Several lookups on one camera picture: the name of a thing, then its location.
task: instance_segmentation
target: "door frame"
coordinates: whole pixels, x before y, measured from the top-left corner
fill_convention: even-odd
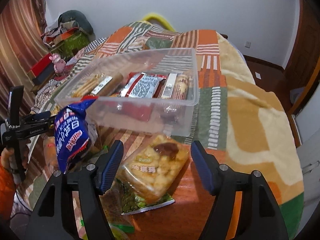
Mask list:
[[[297,29],[297,35],[296,35],[296,39],[294,41],[294,45],[292,48],[290,58],[288,60],[287,66],[284,70],[284,75],[292,63],[293,55],[296,52],[298,41],[299,41],[300,34],[301,34],[301,24],[302,24],[302,15],[303,15],[303,0],[299,0],[299,2],[300,2],[300,14],[299,14],[299,24],[298,24],[298,29]],[[318,80],[320,80],[320,57],[317,61],[316,67],[313,71],[313,74],[311,75],[311,78],[308,81],[307,85],[305,86],[303,92],[301,93],[301,95],[299,96],[297,101],[293,104],[293,106],[290,108],[290,110],[287,112],[289,124],[290,124],[291,130],[292,130],[292,135],[293,135],[296,147],[299,147],[302,144],[302,142],[301,142],[301,137],[299,135],[299,129],[298,129],[297,124],[295,122],[295,116],[308,103],[308,101],[312,97],[313,93],[316,91],[316,88],[319,85],[319,83],[317,82]]]

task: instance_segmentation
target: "wooden floor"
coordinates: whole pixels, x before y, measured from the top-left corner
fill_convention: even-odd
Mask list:
[[[256,85],[267,92],[274,92],[287,112],[292,104],[290,102],[290,91],[287,80],[283,73],[278,69],[256,62],[247,61],[247,65]],[[256,78],[255,72],[260,74],[261,79]]]

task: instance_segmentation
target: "white wall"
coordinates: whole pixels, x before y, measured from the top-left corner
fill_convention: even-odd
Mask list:
[[[215,29],[245,55],[285,65],[295,26],[295,0],[46,0],[52,19],[75,9],[84,13],[96,37],[150,12],[164,16],[180,32]],[[246,41],[251,48],[244,47]]]
[[[294,42],[296,41],[296,37],[297,37],[297,32],[298,32],[298,27],[299,27],[299,18],[300,18],[300,0],[295,0],[295,14],[294,14],[294,24],[293,24],[293,28],[292,28],[292,35],[291,35],[291,40],[289,43],[289,47],[288,47],[288,51],[287,51],[287,55],[284,58],[284,62],[282,64],[282,67],[285,69],[287,66],[287,63],[290,59],[292,50],[293,50],[293,46],[294,46]]]

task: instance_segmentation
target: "wall socket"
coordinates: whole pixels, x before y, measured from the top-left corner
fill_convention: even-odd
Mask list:
[[[250,46],[251,46],[251,42],[250,41],[246,41],[244,46],[249,49]]]

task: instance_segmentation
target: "plastic storage box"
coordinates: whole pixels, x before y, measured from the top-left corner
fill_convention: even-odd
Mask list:
[[[74,91],[95,75],[112,76],[121,73],[125,84],[129,73],[132,72],[159,75],[186,74],[189,77],[189,84],[185,100],[100,96],[87,110],[87,114],[100,126],[188,136],[193,108],[199,102],[197,70],[194,49],[152,49],[120,53],[90,62],[60,91],[55,102],[64,107],[79,101],[81,97],[72,97]],[[147,120],[135,117],[139,110],[143,112],[146,109],[150,111]]]

